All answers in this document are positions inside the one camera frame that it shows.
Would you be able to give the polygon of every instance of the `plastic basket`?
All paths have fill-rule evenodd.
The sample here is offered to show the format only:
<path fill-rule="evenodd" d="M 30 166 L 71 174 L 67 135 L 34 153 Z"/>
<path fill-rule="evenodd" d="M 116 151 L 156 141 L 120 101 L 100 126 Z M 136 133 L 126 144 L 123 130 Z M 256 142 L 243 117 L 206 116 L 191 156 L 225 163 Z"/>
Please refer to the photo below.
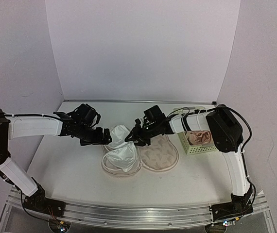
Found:
<path fill-rule="evenodd" d="M 196 109 L 205 109 L 205 107 L 197 106 L 197 107 L 189 107 L 190 110 L 196 110 Z M 183 114 L 186 110 L 179 110 L 176 111 L 175 113 L 177 114 Z M 214 144 L 208 144 L 208 145 L 190 145 L 186 135 L 184 132 L 178 133 L 177 134 L 182 145 L 184 148 L 184 151 L 186 154 L 200 154 L 200 153 L 205 153 L 205 152 L 211 152 L 217 150 Z"/>

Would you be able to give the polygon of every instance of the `gray wall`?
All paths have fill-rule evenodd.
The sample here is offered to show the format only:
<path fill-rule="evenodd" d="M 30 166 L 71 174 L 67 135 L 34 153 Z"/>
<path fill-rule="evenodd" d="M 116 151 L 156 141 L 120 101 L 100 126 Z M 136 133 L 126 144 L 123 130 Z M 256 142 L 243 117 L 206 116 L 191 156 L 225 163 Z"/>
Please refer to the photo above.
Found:
<path fill-rule="evenodd" d="M 251 124 L 254 137 L 246 146 L 246 162 L 277 226 L 277 1 L 241 2 L 218 102 L 235 108 Z"/>
<path fill-rule="evenodd" d="M 45 112 L 63 101 L 44 0 L 0 0 L 0 108 Z M 27 168 L 41 137 L 14 139 L 9 151 Z M 0 179 L 0 214 L 10 185 Z"/>
<path fill-rule="evenodd" d="M 48 0 L 65 99 L 217 99 L 240 0 Z"/>

